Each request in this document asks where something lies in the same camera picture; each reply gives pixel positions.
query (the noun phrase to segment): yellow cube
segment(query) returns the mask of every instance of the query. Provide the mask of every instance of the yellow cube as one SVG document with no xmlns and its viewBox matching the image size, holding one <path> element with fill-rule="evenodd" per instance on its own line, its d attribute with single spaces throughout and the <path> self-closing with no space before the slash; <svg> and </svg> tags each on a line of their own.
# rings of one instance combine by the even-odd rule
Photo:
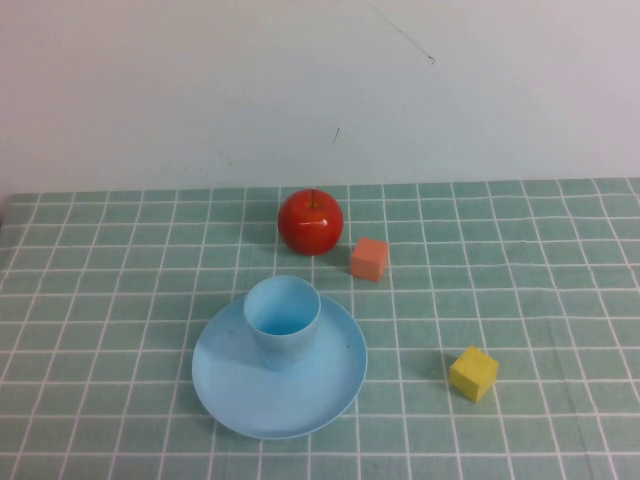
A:
<svg viewBox="0 0 640 480">
<path fill-rule="evenodd" d="M 472 402 L 487 393 L 498 376 L 500 364 L 476 347 L 469 347 L 449 370 L 449 380 Z"/>
</svg>

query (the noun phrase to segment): blue plate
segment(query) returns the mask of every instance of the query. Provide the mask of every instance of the blue plate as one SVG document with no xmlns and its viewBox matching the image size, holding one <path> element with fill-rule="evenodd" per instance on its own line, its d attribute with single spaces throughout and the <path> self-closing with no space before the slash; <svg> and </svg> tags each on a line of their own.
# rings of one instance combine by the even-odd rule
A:
<svg viewBox="0 0 640 480">
<path fill-rule="evenodd" d="M 193 352 L 193 384 L 221 424 L 249 437 L 291 438 L 325 426 L 353 402 L 367 371 L 367 346 L 349 312 L 320 298 L 312 350 L 284 372 L 260 363 L 244 298 L 211 319 Z"/>
</svg>

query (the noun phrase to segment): red apple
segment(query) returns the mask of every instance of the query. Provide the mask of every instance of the red apple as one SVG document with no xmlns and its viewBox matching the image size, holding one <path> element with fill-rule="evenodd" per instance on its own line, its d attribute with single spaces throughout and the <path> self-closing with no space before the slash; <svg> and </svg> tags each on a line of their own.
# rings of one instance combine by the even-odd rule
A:
<svg viewBox="0 0 640 480">
<path fill-rule="evenodd" d="M 287 198 L 278 213 L 278 230 L 287 246 L 302 255 L 322 255 L 342 234 L 340 204 L 327 192 L 301 190 Z"/>
</svg>

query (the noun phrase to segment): cube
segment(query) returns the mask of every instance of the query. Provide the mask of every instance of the cube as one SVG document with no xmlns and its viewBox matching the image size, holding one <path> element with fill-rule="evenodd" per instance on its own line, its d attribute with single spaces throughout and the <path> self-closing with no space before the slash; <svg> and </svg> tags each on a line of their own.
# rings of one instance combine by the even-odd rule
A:
<svg viewBox="0 0 640 480">
<path fill-rule="evenodd" d="M 476 347 L 469 347 L 449 369 L 449 381 L 477 402 L 496 381 L 500 364 Z"/>
<path fill-rule="evenodd" d="M 351 255 L 351 275 L 379 282 L 387 268 L 389 244 L 370 238 L 360 238 Z"/>
</svg>

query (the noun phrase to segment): blue cup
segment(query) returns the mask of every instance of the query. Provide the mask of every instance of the blue cup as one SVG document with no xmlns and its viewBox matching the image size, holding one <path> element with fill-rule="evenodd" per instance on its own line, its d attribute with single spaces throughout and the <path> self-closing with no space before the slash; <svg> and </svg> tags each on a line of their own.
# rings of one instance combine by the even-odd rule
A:
<svg viewBox="0 0 640 480">
<path fill-rule="evenodd" d="M 316 289 L 290 275 L 261 281 L 244 300 L 244 317 L 258 355 L 272 370 L 284 370 L 309 352 L 319 314 Z"/>
</svg>

